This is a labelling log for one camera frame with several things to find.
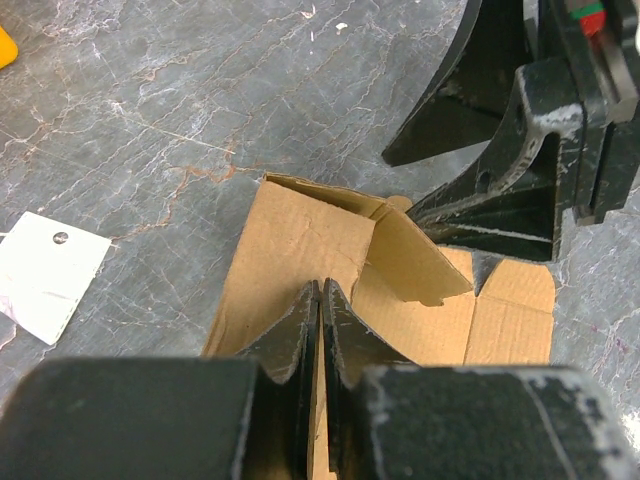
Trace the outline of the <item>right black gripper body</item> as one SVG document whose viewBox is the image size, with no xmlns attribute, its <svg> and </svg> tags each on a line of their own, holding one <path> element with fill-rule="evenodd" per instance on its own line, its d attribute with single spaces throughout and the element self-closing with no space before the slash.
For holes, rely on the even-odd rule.
<svg viewBox="0 0 640 480">
<path fill-rule="evenodd" d="M 542 1 L 522 69 L 523 216 L 533 228 L 601 223 L 639 170 L 638 25 L 629 1 Z"/>
</svg>

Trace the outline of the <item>cardboard box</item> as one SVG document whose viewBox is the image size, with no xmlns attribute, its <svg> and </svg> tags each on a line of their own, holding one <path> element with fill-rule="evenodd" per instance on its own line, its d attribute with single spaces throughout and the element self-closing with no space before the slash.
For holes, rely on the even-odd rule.
<svg viewBox="0 0 640 480">
<path fill-rule="evenodd" d="M 295 177 L 264 177 L 227 274 L 205 353 L 230 355 L 274 325 L 301 289 L 320 292 L 312 471 L 329 467 L 323 288 L 422 367 L 548 366 L 555 293 L 549 270 L 500 261 L 485 285 L 471 256 L 435 246 L 394 199 Z"/>
</svg>

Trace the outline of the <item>white paper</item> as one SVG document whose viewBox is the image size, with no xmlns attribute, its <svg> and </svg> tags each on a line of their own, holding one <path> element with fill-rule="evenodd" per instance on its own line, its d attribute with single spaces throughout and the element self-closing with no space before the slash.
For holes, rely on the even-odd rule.
<svg viewBox="0 0 640 480">
<path fill-rule="evenodd" d="M 1 240 L 1 313 L 57 343 L 110 246 L 105 237 L 25 212 Z"/>
</svg>

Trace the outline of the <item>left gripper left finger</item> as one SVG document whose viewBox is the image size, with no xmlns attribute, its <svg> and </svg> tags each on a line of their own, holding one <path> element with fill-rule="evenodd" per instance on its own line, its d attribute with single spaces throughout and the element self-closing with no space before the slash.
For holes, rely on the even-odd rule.
<svg viewBox="0 0 640 480">
<path fill-rule="evenodd" d="M 320 292 L 230 357 L 57 359 L 1 418 L 5 479 L 307 479 Z"/>
</svg>

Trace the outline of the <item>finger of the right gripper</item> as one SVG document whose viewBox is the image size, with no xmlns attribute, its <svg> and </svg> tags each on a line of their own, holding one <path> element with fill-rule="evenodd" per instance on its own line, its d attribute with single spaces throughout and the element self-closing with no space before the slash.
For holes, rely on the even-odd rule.
<svg viewBox="0 0 640 480">
<path fill-rule="evenodd" d="M 429 85 L 383 150 L 384 161 L 406 165 L 491 139 L 515 71 L 529 61 L 523 3 L 469 1 Z"/>
<path fill-rule="evenodd" d="M 479 157 L 408 211 L 435 243 L 544 263 L 559 253 L 585 113 L 566 61 L 517 69 L 505 115 Z"/>
</svg>

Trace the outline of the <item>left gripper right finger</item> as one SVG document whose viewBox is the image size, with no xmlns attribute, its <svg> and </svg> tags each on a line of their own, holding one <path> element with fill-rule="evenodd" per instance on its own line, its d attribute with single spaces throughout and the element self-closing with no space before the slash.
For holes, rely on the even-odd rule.
<svg viewBox="0 0 640 480">
<path fill-rule="evenodd" d="M 340 479 L 631 479 L 605 391 L 566 366 L 422 367 L 323 288 L 329 467 Z"/>
</svg>

